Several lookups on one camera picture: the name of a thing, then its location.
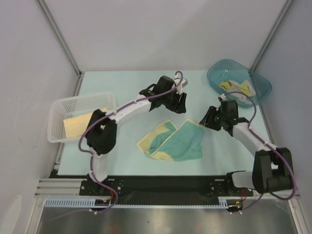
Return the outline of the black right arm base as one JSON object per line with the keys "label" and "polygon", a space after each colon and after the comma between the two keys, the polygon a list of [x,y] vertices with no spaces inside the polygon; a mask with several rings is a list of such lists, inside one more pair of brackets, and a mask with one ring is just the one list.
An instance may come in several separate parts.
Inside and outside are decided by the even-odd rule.
{"label": "black right arm base", "polygon": [[210,195],[215,196],[239,196],[239,197],[251,197],[253,196],[253,190],[246,187],[237,187],[234,185],[232,175],[239,171],[229,172],[223,176],[217,176],[209,183]]}

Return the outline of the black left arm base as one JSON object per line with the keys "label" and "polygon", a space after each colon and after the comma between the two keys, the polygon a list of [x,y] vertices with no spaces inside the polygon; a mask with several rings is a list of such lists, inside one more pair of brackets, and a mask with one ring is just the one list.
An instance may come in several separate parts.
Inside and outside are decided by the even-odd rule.
{"label": "black left arm base", "polygon": [[[103,182],[104,185],[114,189],[118,194],[123,189],[123,181],[114,177],[107,177]],[[108,196],[111,191],[102,185],[94,182],[89,175],[81,182],[79,195],[81,196]]]}

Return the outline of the green towel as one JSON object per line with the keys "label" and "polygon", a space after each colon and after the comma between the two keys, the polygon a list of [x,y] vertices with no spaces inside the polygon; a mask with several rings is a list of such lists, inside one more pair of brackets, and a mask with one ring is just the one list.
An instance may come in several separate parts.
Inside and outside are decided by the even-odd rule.
{"label": "green towel", "polygon": [[164,121],[140,139],[137,147],[149,157],[165,161],[187,161],[203,157],[203,128],[187,119],[179,127]]}

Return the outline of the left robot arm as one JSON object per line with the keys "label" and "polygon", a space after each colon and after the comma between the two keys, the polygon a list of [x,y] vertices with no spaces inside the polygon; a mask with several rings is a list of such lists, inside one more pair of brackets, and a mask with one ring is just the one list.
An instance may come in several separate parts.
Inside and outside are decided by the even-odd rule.
{"label": "left robot arm", "polygon": [[90,189],[97,195],[107,191],[108,153],[116,145],[117,129],[136,116],[150,112],[160,106],[177,113],[186,112],[186,96],[182,92],[187,79],[181,71],[176,71],[175,78],[161,76],[156,84],[148,86],[130,102],[111,111],[95,110],[85,132],[82,134],[78,148],[91,154],[89,177],[92,179]]}

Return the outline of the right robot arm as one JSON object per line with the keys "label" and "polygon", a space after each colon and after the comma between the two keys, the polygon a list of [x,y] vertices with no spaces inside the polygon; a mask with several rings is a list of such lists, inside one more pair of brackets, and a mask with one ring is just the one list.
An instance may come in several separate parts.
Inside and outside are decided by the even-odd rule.
{"label": "right robot arm", "polygon": [[242,188],[260,194],[294,189],[290,150],[263,140],[251,128],[249,120],[239,117],[235,100],[222,100],[219,107],[210,106],[200,125],[215,131],[226,131],[254,156],[252,171],[227,173],[230,180],[225,182],[224,189],[228,195],[235,196]]}

